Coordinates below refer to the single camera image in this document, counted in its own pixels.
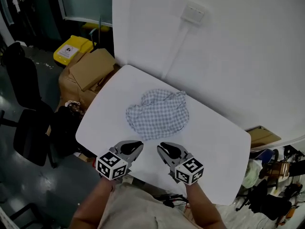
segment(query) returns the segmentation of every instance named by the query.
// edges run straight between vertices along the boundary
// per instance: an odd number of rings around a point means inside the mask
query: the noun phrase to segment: yellow bin
[[[63,45],[61,45],[53,54],[54,60],[67,66],[77,52],[91,52],[93,50],[92,42],[80,36],[71,36]]]

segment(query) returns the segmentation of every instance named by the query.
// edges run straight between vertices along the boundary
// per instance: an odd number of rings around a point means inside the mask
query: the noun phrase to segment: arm
[[[185,186],[196,224],[204,229],[225,229],[218,210],[204,194],[198,183]]]
[[[112,181],[102,177],[95,189],[76,210],[70,229],[96,229],[104,213]]]

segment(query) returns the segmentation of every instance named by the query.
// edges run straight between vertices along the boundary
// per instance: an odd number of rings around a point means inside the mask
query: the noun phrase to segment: dark floor
[[[36,64],[42,100],[55,110],[60,97],[58,77],[62,68],[53,61],[52,52],[33,48],[25,48],[25,51]],[[6,119],[18,121],[23,109],[16,101],[6,69],[0,66],[0,110],[5,111]],[[48,160],[45,166],[39,167],[15,152],[14,133],[14,127],[0,127],[0,201],[7,198],[0,206],[11,215],[28,203],[35,203],[57,224],[67,227],[78,203],[99,181],[98,173],[75,156],[60,160],[56,169],[51,168]],[[16,224],[24,225],[27,216]]]

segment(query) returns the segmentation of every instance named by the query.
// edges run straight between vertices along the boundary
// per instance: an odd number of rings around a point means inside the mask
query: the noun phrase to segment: person
[[[225,229],[215,206],[196,183],[185,185],[196,224],[204,229]],[[129,183],[117,185],[102,177],[76,210],[70,229],[198,228],[182,212],[167,207]]]

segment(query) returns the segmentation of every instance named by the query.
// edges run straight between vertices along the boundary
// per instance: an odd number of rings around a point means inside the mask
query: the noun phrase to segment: white table
[[[141,140],[128,125],[125,110],[139,104],[150,89],[177,90],[130,65],[120,69],[101,89],[86,112],[76,140],[96,155],[122,140]],[[169,167],[157,153],[163,141],[183,145],[204,165],[198,183],[212,203],[230,205],[242,183],[250,152],[250,135],[200,102],[186,97],[190,120],[185,129],[162,140],[144,142],[131,175],[173,193],[186,194],[183,183],[168,175]]]

